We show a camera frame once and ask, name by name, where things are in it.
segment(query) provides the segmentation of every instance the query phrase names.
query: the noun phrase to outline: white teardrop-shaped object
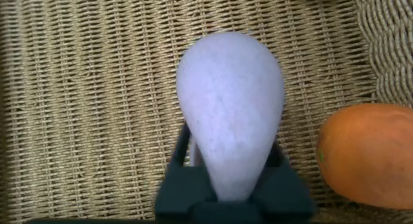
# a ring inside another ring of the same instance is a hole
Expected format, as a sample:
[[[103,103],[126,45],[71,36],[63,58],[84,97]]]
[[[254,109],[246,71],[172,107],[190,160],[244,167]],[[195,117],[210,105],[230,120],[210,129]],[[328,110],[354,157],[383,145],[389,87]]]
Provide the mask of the white teardrop-shaped object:
[[[211,34],[182,57],[177,96],[218,199],[247,199],[281,120],[284,86],[277,60],[253,37]]]

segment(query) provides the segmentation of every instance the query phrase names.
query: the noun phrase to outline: papaya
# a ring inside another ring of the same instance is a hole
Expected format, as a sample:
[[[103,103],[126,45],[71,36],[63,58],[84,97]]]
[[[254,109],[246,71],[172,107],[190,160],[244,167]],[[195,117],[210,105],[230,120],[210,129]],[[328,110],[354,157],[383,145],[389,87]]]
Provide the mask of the papaya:
[[[358,203],[413,209],[413,109],[360,104],[320,129],[317,162],[329,187]]]

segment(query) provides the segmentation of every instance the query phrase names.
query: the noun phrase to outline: woven texture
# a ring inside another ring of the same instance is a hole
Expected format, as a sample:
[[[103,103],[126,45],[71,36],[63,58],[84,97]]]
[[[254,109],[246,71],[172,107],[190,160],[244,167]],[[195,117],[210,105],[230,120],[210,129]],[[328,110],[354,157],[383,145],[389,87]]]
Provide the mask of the woven texture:
[[[409,221],[408,212],[350,208],[324,184],[314,148],[341,107],[412,105],[412,3],[0,0],[0,223],[153,218],[183,123],[179,58],[202,35],[229,30],[279,59],[277,140],[324,207],[319,219]]]
[[[382,102],[413,107],[413,0],[355,0]]]

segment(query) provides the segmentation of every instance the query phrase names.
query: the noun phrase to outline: wicker surface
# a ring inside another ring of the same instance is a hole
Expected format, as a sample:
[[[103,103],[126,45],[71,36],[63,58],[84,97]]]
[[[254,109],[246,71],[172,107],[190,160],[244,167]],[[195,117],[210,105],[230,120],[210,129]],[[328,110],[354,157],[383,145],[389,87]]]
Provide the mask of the wicker surface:
[[[153,218],[183,122],[179,57],[202,35],[227,30],[256,37],[281,63],[278,141],[327,208],[320,218],[411,220],[340,208],[346,201],[323,183],[314,147],[320,124],[341,107],[412,106],[413,0],[0,2],[0,223]]]

